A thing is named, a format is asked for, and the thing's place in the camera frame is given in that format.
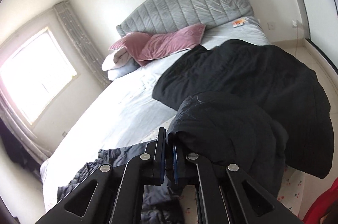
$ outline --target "mattress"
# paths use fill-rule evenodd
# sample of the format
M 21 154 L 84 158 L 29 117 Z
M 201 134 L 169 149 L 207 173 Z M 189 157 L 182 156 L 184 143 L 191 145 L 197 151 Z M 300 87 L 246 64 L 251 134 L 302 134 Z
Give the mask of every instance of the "mattress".
M 258 21 L 254 17 L 246 19 L 247 22 L 240 27 L 234 28 L 232 22 L 228 22 L 207 30 L 202 45 L 212 49 L 229 39 L 242 39 L 256 45 L 269 44 Z M 58 187 L 67 185 L 86 162 L 94 161 L 100 149 L 155 139 L 159 126 L 168 127 L 176 111 L 151 96 L 159 77 L 187 51 L 154 60 L 116 79 L 92 103 L 41 166 L 46 211 L 56 205 Z

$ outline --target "electrical socket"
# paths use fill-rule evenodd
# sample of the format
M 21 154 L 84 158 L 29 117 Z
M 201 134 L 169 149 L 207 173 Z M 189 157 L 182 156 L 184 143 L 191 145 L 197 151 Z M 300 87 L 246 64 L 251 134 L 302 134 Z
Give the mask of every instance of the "electrical socket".
M 276 23 L 275 22 L 268 22 L 268 28 L 269 28 L 269 30 L 275 30 L 276 29 Z
M 298 27 L 298 20 L 292 20 L 292 27 L 297 28 Z

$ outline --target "black coat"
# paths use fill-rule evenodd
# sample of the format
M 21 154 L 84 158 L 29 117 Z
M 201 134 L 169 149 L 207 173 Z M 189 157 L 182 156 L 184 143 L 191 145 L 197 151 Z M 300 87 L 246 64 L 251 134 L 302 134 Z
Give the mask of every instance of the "black coat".
M 153 98 L 178 110 L 196 93 L 223 91 L 251 99 L 287 131 L 286 164 L 319 178 L 332 166 L 330 104 L 316 74 L 274 45 L 228 40 L 196 46 L 158 80 Z

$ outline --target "gray upholstered headboard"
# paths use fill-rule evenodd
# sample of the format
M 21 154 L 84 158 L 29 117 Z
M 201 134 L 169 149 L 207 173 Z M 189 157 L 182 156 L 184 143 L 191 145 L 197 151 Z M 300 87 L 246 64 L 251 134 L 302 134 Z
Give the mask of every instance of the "gray upholstered headboard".
M 210 29 L 252 15 L 248 0 L 146 0 L 116 29 L 121 37 L 134 31 L 163 34 L 199 22 Z

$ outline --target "clothing pile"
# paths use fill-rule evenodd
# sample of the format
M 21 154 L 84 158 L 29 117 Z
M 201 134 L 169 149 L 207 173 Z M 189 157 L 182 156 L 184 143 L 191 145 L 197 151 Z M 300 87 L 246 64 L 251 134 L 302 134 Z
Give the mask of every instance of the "clothing pile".
M 168 133 L 214 164 L 238 164 L 277 196 L 285 164 L 324 178 L 332 166 L 330 104 L 314 71 L 273 45 L 229 40 L 213 50 L 198 45 L 158 80 L 153 98 L 177 110 Z M 145 151 L 145 143 L 101 151 L 58 201 L 103 163 L 117 166 Z M 142 223 L 184 223 L 166 178 L 145 186 Z

